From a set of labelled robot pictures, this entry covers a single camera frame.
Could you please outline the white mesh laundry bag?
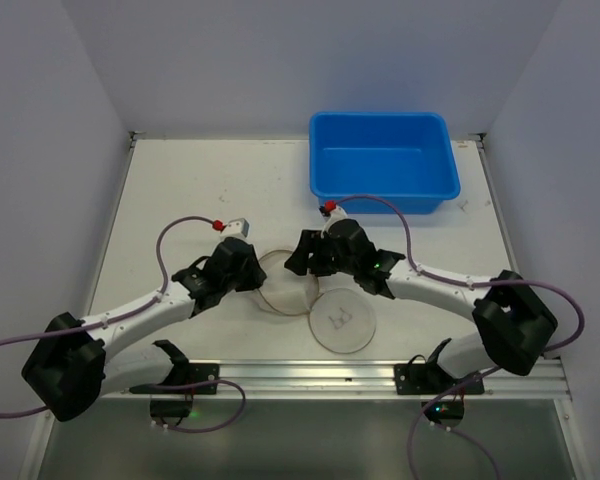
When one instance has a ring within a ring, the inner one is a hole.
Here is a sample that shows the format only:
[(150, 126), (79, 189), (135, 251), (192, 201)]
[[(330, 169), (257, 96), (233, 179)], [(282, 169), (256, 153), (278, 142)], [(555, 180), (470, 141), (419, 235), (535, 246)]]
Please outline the white mesh laundry bag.
[(274, 249), (259, 257), (266, 274), (252, 292), (258, 307), (284, 320), (307, 320), (315, 341), (335, 354), (353, 354), (366, 348), (377, 328), (376, 314), (360, 294), (347, 288), (321, 287), (319, 278), (298, 276), (285, 267), (289, 249)]

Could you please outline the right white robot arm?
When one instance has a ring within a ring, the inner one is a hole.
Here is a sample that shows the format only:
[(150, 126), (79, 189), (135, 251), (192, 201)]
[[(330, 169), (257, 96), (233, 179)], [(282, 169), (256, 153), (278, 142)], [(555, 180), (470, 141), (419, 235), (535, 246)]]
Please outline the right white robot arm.
[(494, 367), (526, 376), (557, 328), (555, 316), (516, 273), (427, 277), (405, 255), (377, 248), (352, 219), (302, 231), (285, 267), (298, 276), (346, 274), (370, 295), (424, 303), (472, 322), (474, 333), (445, 339), (430, 354), (431, 377), (460, 380)]

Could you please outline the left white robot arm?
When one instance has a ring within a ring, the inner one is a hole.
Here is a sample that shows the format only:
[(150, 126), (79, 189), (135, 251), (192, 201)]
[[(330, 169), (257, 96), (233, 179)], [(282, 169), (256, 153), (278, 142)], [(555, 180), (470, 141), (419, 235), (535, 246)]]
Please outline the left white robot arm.
[(217, 306), (232, 291), (259, 289), (266, 278), (253, 245), (223, 239), (202, 267), (178, 271), (158, 290), (83, 319), (56, 316), (21, 375), (59, 421), (84, 413), (101, 396), (145, 385), (173, 389), (188, 379), (186, 356), (169, 341), (128, 349), (176, 322)]

